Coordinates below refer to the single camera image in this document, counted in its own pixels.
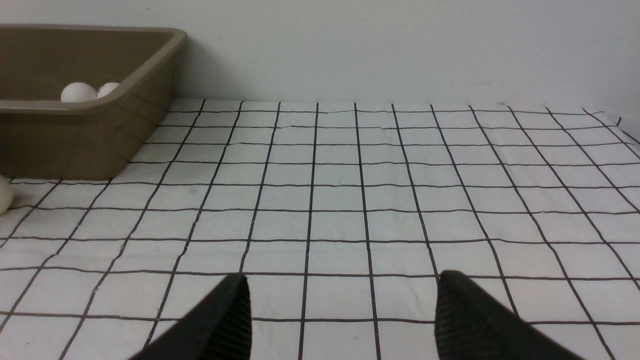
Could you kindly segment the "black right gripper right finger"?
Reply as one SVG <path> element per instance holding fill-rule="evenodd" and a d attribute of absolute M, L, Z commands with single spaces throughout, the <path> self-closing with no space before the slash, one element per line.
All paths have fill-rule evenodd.
<path fill-rule="evenodd" d="M 461 271 L 439 274 L 434 337 L 441 360 L 580 360 Z"/>

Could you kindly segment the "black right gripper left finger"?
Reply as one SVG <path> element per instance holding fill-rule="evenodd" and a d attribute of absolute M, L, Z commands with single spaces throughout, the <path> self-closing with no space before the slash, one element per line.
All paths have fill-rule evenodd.
<path fill-rule="evenodd" d="M 249 360 L 252 335 L 249 283 L 242 273 L 233 273 L 132 358 Z"/>

